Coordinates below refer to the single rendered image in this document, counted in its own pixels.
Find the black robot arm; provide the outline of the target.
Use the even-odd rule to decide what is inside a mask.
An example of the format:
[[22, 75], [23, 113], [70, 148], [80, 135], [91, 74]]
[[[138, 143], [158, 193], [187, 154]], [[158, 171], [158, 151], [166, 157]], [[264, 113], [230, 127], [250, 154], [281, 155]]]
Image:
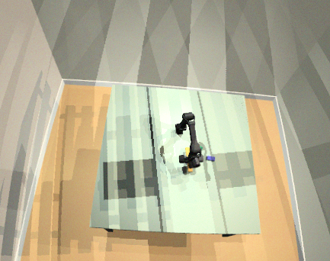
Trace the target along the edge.
[[175, 124], [176, 134], [183, 134], [183, 131], [187, 130], [187, 126], [189, 127], [191, 138], [189, 157], [191, 158], [191, 160], [188, 160], [187, 162], [189, 163], [190, 169], [201, 167], [199, 157], [201, 157], [202, 155], [202, 150], [200, 148], [200, 144], [197, 142], [195, 125], [195, 116], [193, 112], [183, 113], [181, 123]]

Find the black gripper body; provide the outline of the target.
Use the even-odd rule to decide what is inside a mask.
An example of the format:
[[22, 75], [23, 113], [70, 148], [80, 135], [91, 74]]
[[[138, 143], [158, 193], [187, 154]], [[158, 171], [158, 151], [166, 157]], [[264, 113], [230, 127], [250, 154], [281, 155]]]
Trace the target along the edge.
[[[187, 163], [188, 160], [191, 160], [191, 158], [188, 156], [184, 157], [184, 155], [179, 155], [179, 163]], [[203, 162], [203, 155], [201, 155], [201, 157], [199, 157], [200, 162]]]

